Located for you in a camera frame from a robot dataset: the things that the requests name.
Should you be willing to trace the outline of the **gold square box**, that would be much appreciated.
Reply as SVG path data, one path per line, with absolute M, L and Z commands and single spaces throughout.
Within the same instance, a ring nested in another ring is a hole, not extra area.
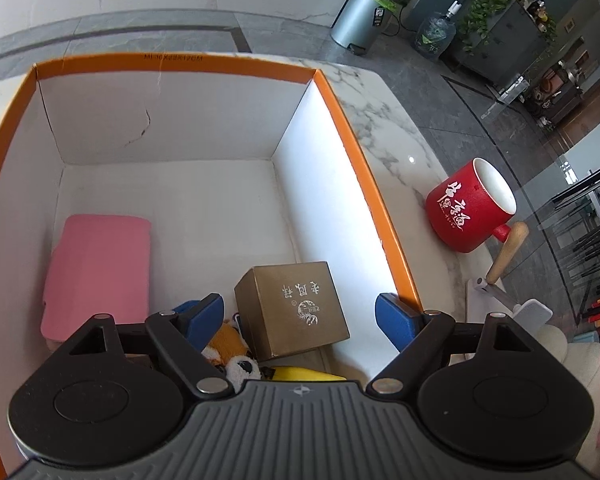
M 242 336 L 258 361 L 294 356 L 350 337 L 325 261 L 254 266 L 234 294 Z

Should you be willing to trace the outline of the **pink case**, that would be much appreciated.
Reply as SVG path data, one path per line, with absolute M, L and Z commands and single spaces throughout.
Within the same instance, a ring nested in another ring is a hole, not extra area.
M 41 334 L 67 340 L 95 314 L 119 324 L 149 312 L 151 222 L 115 214 L 73 214 L 62 230 L 43 292 Z

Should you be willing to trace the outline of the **red mug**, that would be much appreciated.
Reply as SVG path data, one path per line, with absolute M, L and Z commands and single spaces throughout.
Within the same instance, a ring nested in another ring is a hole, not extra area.
M 490 236 L 504 243 L 516 198 L 501 173 L 476 157 L 427 196 L 426 215 L 434 232 L 456 252 L 472 252 Z

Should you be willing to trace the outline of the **orange cardboard box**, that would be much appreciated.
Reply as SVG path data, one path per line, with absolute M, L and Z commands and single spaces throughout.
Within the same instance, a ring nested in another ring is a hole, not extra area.
M 98 54 L 0 81 L 0 479 L 21 463 L 8 401 L 47 358 L 50 254 L 74 214 L 150 224 L 151 311 L 253 266 L 323 260 L 350 336 L 315 362 L 365 382 L 394 355 L 381 292 L 416 300 L 414 122 L 385 81 L 242 55 Z

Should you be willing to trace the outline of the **water jug with pump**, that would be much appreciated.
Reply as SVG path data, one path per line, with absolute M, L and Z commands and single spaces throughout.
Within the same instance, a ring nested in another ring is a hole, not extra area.
M 456 34 L 455 17 L 462 5 L 455 0 L 444 13 L 434 12 L 420 24 L 414 48 L 425 58 L 436 60 Z

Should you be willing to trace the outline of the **dark green cabinet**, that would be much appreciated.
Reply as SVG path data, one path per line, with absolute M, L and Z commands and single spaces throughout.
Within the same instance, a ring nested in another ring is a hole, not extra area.
M 460 12 L 458 32 L 443 55 L 453 70 L 461 68 L 501 89 L 550 53 L 556 30 L 544 0 L 509 0 L 486 19 L 485 32 L 464 25 L 474 2 L 466 0 L 468 9 Z

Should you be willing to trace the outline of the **silver trash bin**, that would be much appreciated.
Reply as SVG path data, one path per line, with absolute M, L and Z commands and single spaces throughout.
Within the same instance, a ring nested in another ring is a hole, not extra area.
M 375 40 L 387 29 L 392 18 L 410 0 L 347 0 L 340 10 L 330 38 L 339 47 L 355 55 L 364 55 Z

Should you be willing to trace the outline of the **plush toy keychain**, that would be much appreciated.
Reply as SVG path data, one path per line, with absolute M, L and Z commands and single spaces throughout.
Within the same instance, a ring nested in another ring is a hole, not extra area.
M 239 330 L 230 322 L 224 322 L 202 355 L 221 373 L 238 392 L 247 380 L 262 378 L 260 367 L 242 338 Z

